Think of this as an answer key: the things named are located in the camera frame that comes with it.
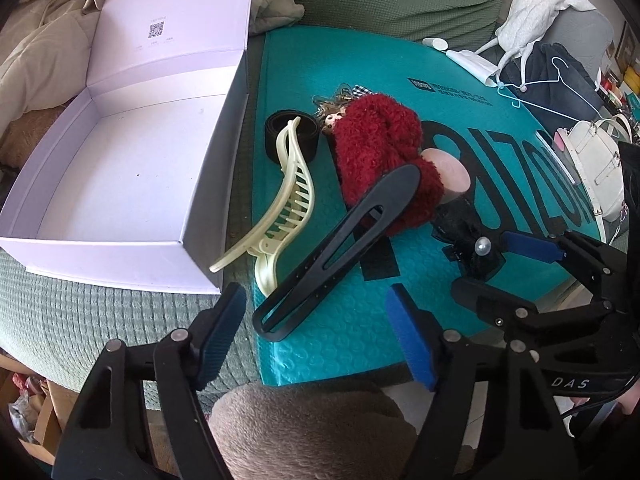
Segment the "plastic bag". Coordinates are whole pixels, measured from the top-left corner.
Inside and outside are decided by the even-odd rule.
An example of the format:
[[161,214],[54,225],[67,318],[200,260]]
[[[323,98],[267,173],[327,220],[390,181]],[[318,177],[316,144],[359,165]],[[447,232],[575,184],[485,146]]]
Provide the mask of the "plastic bag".
[[20,436],[25,441],[37,444],[36,439],[33,437],[33,431],[38,421],[38,412],[29,404],[29,394],[23,392],[18,397],[18,400],[9,404],[8,407],[9,416],[11,416],[11,422],[15,430],[20,433]]

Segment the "white paper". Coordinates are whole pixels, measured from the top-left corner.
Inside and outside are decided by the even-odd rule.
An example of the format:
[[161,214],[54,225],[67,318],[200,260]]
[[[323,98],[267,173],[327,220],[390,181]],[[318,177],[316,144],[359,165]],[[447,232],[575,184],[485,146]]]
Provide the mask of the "white paper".
[[498,72],[498,67],[491,61],[487,61],[484,57],[478,56],[478,54],[470,50],[461,50],[460,52],[447,50],[447,57],[464,68],[483,85],[491,87],[498,86],[496,82],[491,79],[491,76]]
[[251,0],[106,0],[87,85],[161,59],[243,52]]

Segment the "red fuzzy scrunchie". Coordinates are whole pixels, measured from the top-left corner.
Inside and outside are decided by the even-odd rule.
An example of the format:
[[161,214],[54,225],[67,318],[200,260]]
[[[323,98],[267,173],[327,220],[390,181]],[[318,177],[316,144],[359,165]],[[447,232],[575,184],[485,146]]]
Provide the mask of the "red fuzzy scrunchie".
[[413,110],[384,94],[361,97],[335,122],[334,137],[342,195],[348,206],[355,205],[382,175],[411,163],[422,174],[420,187],[387,234],[431,220],[444,188],[436,167],[420,156],[422,128]]

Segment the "cardboard box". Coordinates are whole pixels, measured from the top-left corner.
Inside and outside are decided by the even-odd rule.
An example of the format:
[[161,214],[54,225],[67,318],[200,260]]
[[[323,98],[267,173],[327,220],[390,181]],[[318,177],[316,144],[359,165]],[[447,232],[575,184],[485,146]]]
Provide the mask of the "cardboard box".
[[250,3],[106,0],[87,88],[20,172],[0,246],[52,278],[218,294]]
[[31,368],[26,367],[20,361],[17,361],[14,358],[9,357],[8,355],[0,354],[0,368],[26,376],[37,375],[36,372],[31,370]]
[[47,381],[47,384],[49,385],[49,395],[51,402],[53,402],[53,409],[56,412],[60,428],[62,431],[65,431],[66,423],[76,405],[79,394],[67,390],[64,386],[60,386],[52,381]]
[[[2,410],[2,416],[9,422],[9,425],[12,423],[9,417],[8,404],[15,402],[20,396],[20,391],[12,380],[13,375],[14,373],[12,371],[0,369],[0,384],[2,384],[0,386],[0,408]],[[32,444],[20,439],[24,449],[26,449],[31,456],[53,465],[56,459],[58,445],[60,444],[62,430],[60,430],[56,413],[53,410],[51,397],[46,397],[44,400],[33,436],[39,444]]]

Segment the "blue clothes hanger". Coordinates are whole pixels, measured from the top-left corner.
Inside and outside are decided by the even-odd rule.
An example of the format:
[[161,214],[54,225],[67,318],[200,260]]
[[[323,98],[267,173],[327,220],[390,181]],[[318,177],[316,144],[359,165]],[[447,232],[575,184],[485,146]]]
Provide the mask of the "blue clothes hanger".
[[524,103],[526,105],[529,106],[533,106],[536,108],[540,108],[541,110],[545,110],[547,112],[551,112],[552,114],[556,114],[559,115],[561,117],[567,118],[567,119],[571,119],[572,121],[575,121],[576,123],[579,123],[580,120],[576,119],[574,117],[571,117],[569,115],[560,113],[560,112],[556,112],[555,110],[551,110],[550,108],[545,108],[543,106],[537,105],[535,103],[530,103],[528,101],[524,101],[523,99],[519,99],[517,97],[514,97],[513,95],[507,95],[505,93],[500,92],[501,89],[503,88],[508,88],[508,87],[514,87],[517,88],[518,90],[522,91],[522,92],[526,92],[527,91],[527,87],[528,86],[532,86],[532,85],[537,85],[537,84],[542,84],[542,83],[562,83],[564,86],[566,86],[569,90],[571,90],[571,92],[573,92],[574,94],[576,94],[580,99],[582,99],[585,103],[587,103],[591,108],[593,108],[593,110],[598,114],[598,116],[604,120],[604,117],[600,114],[600,112],[598,110],[596,110],[596,108],[593,107],[593,105],[587,101],[587,99],[585,99],[584,97],[582,97],[580,94],[578,94],[578,92],[576,92],[573,88],[571,88],[565,81],[564,79],[562,79],[562,74],[560,73],[560,67],[558,65],[556,65],[556,60],[561,61],[562,64],[564,64],[564,66],[566,68],[569,68],[569,65],[567,65],[566,61],[564,59],[562,59],[561,57],[558,56],[554,56],[553,58],[551,58],[551,64],[553,66],[556,67],[556,70],[558,70],[558,78],[556,79],[549,79],[546,81],[533,81],[530,83],[526,83],[526,84],[520,84],[520,85],[516,85],[516,84],[505,84],[501,81],[498,81],[498,94],[500,94],[502,97],[506,97],[507,99],[511,99],[512,101],[516,101],[515,103],[511,103],[511,106],[513,106],[514,108],[520,108],[520,104]]

